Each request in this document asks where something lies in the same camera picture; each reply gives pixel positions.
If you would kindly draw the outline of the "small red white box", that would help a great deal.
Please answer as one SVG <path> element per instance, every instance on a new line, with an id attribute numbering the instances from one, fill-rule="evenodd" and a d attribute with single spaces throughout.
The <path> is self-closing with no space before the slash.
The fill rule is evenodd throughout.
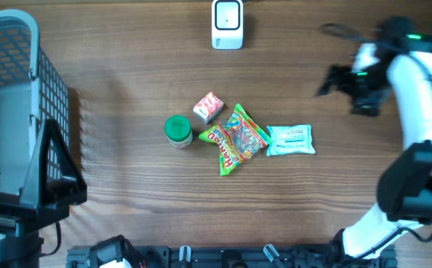
<path id="1" fill-rule="evenodd" d="M 213 92 L 209 92 L 193 107 L 193 113 L 207 124 L 223 107 L 224 102 Z"/>

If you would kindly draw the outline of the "green lid jar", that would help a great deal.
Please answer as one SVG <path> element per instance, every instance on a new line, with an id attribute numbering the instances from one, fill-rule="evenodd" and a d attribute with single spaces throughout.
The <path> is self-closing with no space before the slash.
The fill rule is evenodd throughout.
<path id="1" fill-rule="evenodd" d="M 193 139 L 191 123 L 183 115 L 173 115 L 165 122 L 165 134 L 175 148 L 185 148 Z"/>

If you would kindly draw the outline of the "teal tissue packet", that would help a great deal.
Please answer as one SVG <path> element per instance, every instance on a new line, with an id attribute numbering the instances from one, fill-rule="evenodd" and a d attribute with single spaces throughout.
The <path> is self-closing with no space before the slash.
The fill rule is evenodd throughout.
<path id="1" fill-rule="evenodd" d="M 311 125 L 267 126 L 271 143 L 267 156 L 280 156 L 293 153 L 315 154 L 312 144 Z"/>

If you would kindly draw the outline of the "green Haribo candy bag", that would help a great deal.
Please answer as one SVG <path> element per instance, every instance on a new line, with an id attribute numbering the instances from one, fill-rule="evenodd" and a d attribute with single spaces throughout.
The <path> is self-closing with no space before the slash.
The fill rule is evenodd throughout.
<path id="1" fill-rule="evenodd" d="M 220 175 L 229 175 L 236 167 L 251 159 L 260 149 L 272 143 L 271 137 L 250 117 L 241 104 L 232 116 L 199 134 L 202 141 L 219 148 Z"/>

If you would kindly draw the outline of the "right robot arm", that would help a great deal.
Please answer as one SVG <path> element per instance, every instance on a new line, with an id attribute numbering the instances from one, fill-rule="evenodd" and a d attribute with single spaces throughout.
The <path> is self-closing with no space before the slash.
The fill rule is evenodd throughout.
<path id="1" fill-rule="evenodd" d="M 378 261 L 405 234 L 431 242 L 432 35 L 419 33 L 400 16 L 382 21 L 370 38 L 339 23 L 326 23 L 321 31 L 360 47 L 352 66 L 331 66 L 319 95 L 336 89 L 351 98 L 354 114 L 375 117 L 393 93 L 403 138 L 401 155 L 379 179 L 375 204 L 333 240 L 332 263 Z"/>

